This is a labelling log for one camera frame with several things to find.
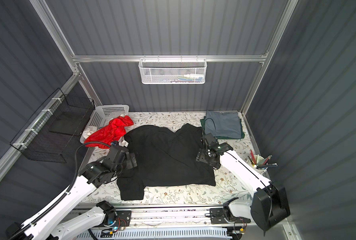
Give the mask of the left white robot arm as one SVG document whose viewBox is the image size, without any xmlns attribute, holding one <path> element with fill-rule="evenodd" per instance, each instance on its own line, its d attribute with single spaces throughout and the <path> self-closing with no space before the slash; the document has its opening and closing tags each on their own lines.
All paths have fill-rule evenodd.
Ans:
<svg viewBox="0 0 356 240">
<path fill-rule="evenodd" d="M 122 220 L 115 207 L 102 201 L 84 214 L 62 222 L 85 197 L 100 186 L 117 180 L 123 170 L 137 166 L 128 142 L 114 141 L 106 156 L 76 170 L 71 184 L 38 213 L 22 223 L 13 223 L 6 230 L 10 240 L 71 240 L 84 231 L 104 225 L 119 230 Z"/>
</svg>

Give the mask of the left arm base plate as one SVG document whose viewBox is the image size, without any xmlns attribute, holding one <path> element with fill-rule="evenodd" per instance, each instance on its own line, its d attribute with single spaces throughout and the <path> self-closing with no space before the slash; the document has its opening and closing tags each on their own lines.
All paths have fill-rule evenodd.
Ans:
<svg viewBox="0 0 356 240">
<path fill-rule="evenodd" d="M 131 221 L 132 211 L 122 211 L 116 210 L 112 213 L 107 213 L 104 215 L 103 221 L 99 224 L 94 226 L 94 228 L 125 228 L 129 227 Z"/>
</svg>

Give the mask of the white plastic laundry basket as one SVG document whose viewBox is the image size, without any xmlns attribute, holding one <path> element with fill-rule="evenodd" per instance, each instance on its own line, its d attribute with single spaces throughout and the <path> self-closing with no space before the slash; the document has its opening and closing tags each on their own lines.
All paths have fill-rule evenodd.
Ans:
<svg viewBox="0 0 356 240">
<path fill-rule="evenodd" d="M 109 121 L 119 116 L 126 116 L 129 112 L 128 105 L 97 106 L 92 112 L 85 127 L 96 127 L 98 130 L 107 126 Z"/>
</svg>

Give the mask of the floral table mat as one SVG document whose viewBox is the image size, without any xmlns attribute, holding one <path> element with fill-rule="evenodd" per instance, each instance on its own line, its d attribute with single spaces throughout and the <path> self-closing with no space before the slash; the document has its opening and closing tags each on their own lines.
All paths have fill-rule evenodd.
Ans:
<svg viewBox="0 0 356 240">
<path fill-rule="evenodd" d="M 166 127 L 175 132 L 184 124 L 199 127 L 205 112 L 130 112 L 134 125 L 126 130 L 143 125 Z M 247 187 L 224 167 L 215 171 L 216 186 L 187 185 L 175 187 L 146 187 L 144 198 L 140 201 L 123 201 L 116 182 L 101 186 L 81 201 L 82 204 L 96 204 L 108 201 L 112 205 L 221 205 L 238 197 L 250 200 L 252 196 Z"/>
</svg>

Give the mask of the aluminium front rail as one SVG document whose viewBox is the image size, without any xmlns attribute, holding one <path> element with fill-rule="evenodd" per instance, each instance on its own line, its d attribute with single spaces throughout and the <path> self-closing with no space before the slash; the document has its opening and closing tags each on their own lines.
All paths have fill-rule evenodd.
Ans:
<svg viewBox="0 0 356 240">
<path fill-rule="evenodd" d="M 131 211 L 128 229 L 233 227 L 237 224 L 211 223 L 210 209 L 221 205 L 115 205 L 119 211 Z"/>
</svg>

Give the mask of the folded grey-blue t-shirt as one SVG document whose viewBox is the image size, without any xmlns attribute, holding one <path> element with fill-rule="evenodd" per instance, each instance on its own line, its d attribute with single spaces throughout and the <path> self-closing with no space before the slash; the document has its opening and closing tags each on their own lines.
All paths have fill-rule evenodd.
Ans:
<svg viewBox="0 0 356 240">
<path fill-rule="evenodd" d="M 207 111 L 205 123 L 205 134 L 212 134 L 214 137 L 238 138 L 241 136 L 242 120 L 238 112 L 214 112 Z"/>
</svg>

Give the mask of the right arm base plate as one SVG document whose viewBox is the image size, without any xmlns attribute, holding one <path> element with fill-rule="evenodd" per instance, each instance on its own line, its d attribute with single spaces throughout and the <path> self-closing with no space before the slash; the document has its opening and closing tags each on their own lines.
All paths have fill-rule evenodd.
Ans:
<svg viewBox="0 0 356 240">
<path fill-rule="evenodd" d="M 223 208 L 211 208 L 205 216 L 210 219 L 212 225 L 251 223 L 250 219 L 235 217 L 230 211 L 226 211 Z"/>
</svg>

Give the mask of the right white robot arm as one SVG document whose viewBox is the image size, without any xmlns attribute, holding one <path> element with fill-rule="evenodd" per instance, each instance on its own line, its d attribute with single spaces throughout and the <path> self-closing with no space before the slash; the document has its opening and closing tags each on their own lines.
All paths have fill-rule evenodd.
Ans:
<svg viewBox="0 0 356 240">
<path fill-rule="evenodd" d="M 212 135 L 201 139 L 203 147 L 196 161 L 206 163 L 215 169 L 229 170 L 248 190 L 251 200 L 234 197 L 223 203 L 221 214 L 210 214 L 215 224 L 225 221 L 236 224 L 253 220 L 264 232 L 290 216 L 286 189 L 273 183 L 249 166 L 228 143 L 219 143 Z"/>
</svg>

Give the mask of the red t-shirt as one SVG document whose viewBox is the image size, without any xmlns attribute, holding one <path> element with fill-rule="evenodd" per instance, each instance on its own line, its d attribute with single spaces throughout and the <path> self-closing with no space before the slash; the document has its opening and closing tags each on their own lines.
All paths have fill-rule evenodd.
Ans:
<svg viewBox="0 0 356 240">
<path fill-rule="evenodd" d="M 94 132 L 84 141 L 84 143 L 89 143 L 86 145 L 88 148 L 109 149 L 108 146 L 101 143 L 111 145 L 111 143 L 118 141 L 121 144 L 126 135 L 125 128 L 133 125 L 133 120 L 129 116 L 119 116 L 110 120 L 107 126 Z"/>
</svg>

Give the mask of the white pen cup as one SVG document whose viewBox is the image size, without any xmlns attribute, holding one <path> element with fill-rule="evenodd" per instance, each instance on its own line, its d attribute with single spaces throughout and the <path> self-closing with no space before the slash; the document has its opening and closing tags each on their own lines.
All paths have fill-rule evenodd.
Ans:
<svg viewBox="0 0 356 240">
<path fill-rule="evenodd" d="M 270 168 L 276 168 L 278 166 L 277 163 L 271 162 L 272 156 L 268 156 L 266 158 L 261 155 L 256 155 L 250 150 L 248 155 L 247 163 L 259 174 L 263 174 Z"/>
</svg>

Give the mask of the white cloth in basket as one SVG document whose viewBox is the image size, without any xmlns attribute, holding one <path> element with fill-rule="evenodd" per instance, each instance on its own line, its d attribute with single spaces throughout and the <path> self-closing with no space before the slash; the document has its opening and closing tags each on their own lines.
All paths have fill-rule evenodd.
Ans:
<svg viewBox="0 0 356 240">
<path fill-rule="evenodd" d="M 82 132 L 82 137 L 84 139 L 89 138 L 93 133 L 95 133 L 98 130 L 97 127 L 95 126 L 88 126 L 84 129 L 84 131 Z"/>
</svg>

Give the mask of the black t-shirt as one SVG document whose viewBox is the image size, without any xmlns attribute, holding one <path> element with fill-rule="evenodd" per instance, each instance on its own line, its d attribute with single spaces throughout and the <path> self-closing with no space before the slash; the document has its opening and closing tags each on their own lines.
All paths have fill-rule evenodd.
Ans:
<svg viewBox="0 0 356 240">
<path fill-rule="evenodd" d="M 176 132 L 153 125 L 129 131 L 124 139 L 137 167 L 122 171 L 116 181 L 121 200 L 143 200 L 146 187 L 215 186 L 213 167 L 196 160 L 201 138 L 202 128 L 191 124 Z"/>
</svg>

